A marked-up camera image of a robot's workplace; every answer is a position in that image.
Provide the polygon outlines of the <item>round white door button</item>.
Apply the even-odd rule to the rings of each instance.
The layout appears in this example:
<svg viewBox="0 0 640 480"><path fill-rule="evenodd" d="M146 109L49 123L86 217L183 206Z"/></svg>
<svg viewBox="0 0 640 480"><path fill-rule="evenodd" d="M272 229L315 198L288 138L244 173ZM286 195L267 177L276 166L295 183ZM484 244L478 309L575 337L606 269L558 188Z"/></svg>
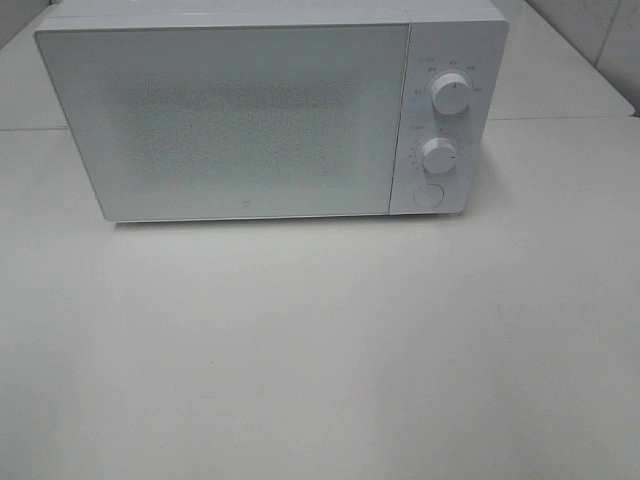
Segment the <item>round white door button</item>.
<svg viewBox="0 0 640 480"><path fill-rule="evenodd" d="M444 200L444 189L437 184L422 185L415 190L413 200L423 209L438 208Z"/></svg>

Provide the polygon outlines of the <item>white timer knob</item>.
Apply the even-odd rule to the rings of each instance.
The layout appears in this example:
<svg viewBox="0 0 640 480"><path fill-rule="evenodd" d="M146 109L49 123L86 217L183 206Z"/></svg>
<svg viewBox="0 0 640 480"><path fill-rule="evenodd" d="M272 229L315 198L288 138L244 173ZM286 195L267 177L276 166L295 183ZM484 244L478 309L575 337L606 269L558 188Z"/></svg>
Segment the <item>white timer knob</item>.
<svg viewBox="0 0 640 480"><path fill-rule="evenodd" d="M433 175L449 172L457 163L459 152L456 144L448 138L432 138L420 148L423 169Z"/></svg>

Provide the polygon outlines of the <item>white microwave door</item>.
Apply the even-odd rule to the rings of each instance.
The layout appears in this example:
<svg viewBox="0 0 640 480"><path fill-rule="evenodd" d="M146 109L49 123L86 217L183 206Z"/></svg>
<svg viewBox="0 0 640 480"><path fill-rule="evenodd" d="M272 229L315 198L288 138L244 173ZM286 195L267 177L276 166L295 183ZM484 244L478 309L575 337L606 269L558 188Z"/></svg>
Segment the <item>white microwave door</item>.
<svg viewBox="0 0 640 480"><path fill-rule="evenodd" d="M376 215L409 29L39 31L113 222Z"/></svg>

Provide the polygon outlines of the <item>white microwave oven body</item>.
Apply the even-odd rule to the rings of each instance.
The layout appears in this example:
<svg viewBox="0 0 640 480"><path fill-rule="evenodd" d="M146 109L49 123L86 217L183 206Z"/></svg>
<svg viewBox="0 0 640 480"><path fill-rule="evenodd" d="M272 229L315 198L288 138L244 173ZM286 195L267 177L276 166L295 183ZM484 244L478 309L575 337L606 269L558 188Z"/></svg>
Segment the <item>white microwave oven body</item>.
<svg viewBox="0 0 640 480"><path fill-rule="evenodd" d="M409 33L388 211L212 220L458 213L470 193L509 32L507 20L488 1L64 1L35 30L34 39L39 31L398 24L406 25ZM442 115L432 105L431 84L446 72L461 73L471 84L469 106L457 115ZM423 169L420 148L439 137L452 140L459 156L449 172L433 175ZM444 189L438 208L414 203L415 190L426 184Z"/></svg>

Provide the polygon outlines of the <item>upper white power knob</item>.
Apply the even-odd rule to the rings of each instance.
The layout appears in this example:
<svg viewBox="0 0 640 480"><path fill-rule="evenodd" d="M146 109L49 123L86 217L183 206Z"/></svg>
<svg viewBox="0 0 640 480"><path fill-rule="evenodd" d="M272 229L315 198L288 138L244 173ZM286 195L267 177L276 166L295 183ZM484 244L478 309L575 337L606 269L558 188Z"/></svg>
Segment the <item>upper white power knob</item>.
<svg viewBox="0 0 640 480"><path fill-rule="evenodd" d="M470 103L471 84L458 72L446 72L437 76L431 84L431 100L434 109L442 115L457 115Z"/></svg>

